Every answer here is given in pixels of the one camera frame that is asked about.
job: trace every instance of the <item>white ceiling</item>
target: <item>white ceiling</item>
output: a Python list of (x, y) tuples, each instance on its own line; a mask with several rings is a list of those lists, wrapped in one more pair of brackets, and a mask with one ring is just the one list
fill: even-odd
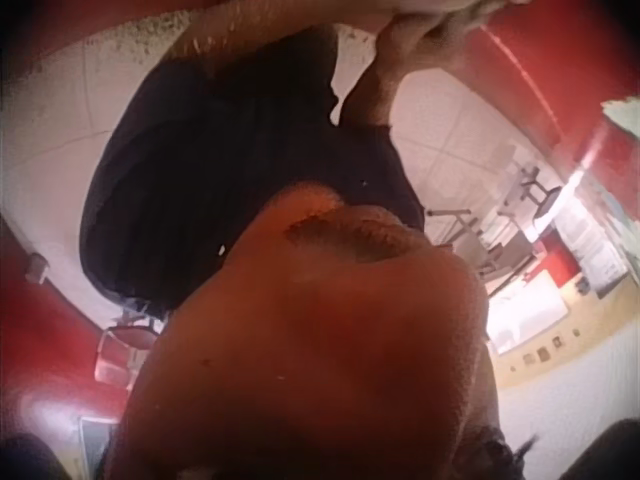
[[(127, 102), (187, 21), (186, 13), (167, 14), (96, 34), (5, 85), (2, 214), (29, 251), (47, 258), (50, 279), (60, 292), (101, 327), (110, 325), (120, 309), (90, 285), (80, 268), (84, 198)], [(341, 29), (334, 79), (340, 97), (372, 52), (365, 34)], [(499, 112), (440, 70), (407, 78), (392, 119), (393, 140), (428, 208), (484, 208), (503, 193), (507, 165), (496, 152), (505, 145), (517, 146), (521, 157), (539, 158)], [(437, 241), (450, 224), (429, 220), (427, 234)], [(637, 361), (637, 348), (634, 331), (625, 330), (582, 359), (501, 393), (509, 439), (518, 443), (535, 432), (543, 435), (530, 456), (528, 478), (556, 478), (607, 423), (634, 410), (640, 414), (637, 375), (618, 379), (636, 382), (634, 400), (633, 382), (616, 390), (618, 383), (611, 383), (608, 374)], [(568, 395), (567, 385), (573, 388)], [(594, 389), (610, 395), (606, 400), (591, 396)]]

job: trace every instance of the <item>finger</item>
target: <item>finger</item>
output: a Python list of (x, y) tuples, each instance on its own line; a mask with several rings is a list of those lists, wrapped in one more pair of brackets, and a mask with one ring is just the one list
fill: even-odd
[(449, 47), (460, 45), (472, 21), (473, 18), (469, 9), (450, 14), (444, 20), (440, 29), (441, 45)]
[(397, 15), (387, 27), (393, 40), (403, 46), (415, 46), (433, 29), (438, 27), (444, 15)]

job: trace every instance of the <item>sleeve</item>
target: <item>sleeve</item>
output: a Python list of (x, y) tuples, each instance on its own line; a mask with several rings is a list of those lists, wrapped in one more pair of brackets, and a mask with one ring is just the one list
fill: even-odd
[(167, 252), (181, 251), (173, 245), (197, 201), (189, 192), (204, 149), (222, 149), (241, 130), (235, 110), (187, 62), (160, 64), (143, 81), (105, 148), (80, 227), (82, 268), (107, 298), (124, 304), (159, 288), (154, 275), (169, 269)]
[(208, 115), (211, 99), (207, 78), (193, 64), (164, 62), (152, 70), (105, 148), (93, 177), (85, 215), (95, 213), (115, 186), (144, 160), (136, 153), (161, 149), (185, 124)]

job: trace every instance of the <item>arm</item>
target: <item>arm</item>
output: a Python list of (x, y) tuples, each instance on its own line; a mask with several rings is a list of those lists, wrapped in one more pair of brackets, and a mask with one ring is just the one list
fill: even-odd
[(161, 62), (186, 59), (212, 75), (269, 43), (314, 25), (337, 22), (376, 0), (229, 0), (208, 8), (176, 40)]
[(388, 126), (391, 107), (406, 75), (444, 67), (461, 49), (465, 34), (497, 10), (526, 0), (479, 0), (446, 15), (398, 15), (376, 41), (376, 58), (348, 95), (343, 126)]
[(385, 72), (374, 61), (347, 96), (340, 114), (343, 126), (388, 126), (391, 107), (404, 77)]

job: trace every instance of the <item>ceiling tile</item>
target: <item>ceiling tile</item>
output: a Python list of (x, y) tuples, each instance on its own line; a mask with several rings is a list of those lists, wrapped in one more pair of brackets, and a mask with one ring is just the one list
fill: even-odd
[(497, 197), (501, 176), (441, 153), (429, 173), (429, 188), (437, 192), (441, 203), (435, 209), (475, 209)]
[(77, 236), (97, 162), (96, 140), (84, 138), (17, 165), (3, 179), (3, 210), (33, 244)]
[(443, 151), (498, 171), (508, 163), (509, 146), (521, 138), (494, 107), (471, 93)]
[(84, 87), (79, 43), (46, 57), (4, 85), (4, 169), (91, 133)]
[(337, 33), (338, 61), (331, 82), (333, 91), (338, 97), (338, 105), (331, 115), (331, 119), (336, 124), (340, 119), (344, 99), (375, 56), (374, 35), (346, 25), (339, 25)]
[(146, 74), (189, 23), (188, 12), (128, 22), (84, 40), (94, 132), (115, 129)]
[(402, 82), (391, 125), (405, 138), (440, 149), (469, 94), (466, 86), (442, 70), (413, 73)]

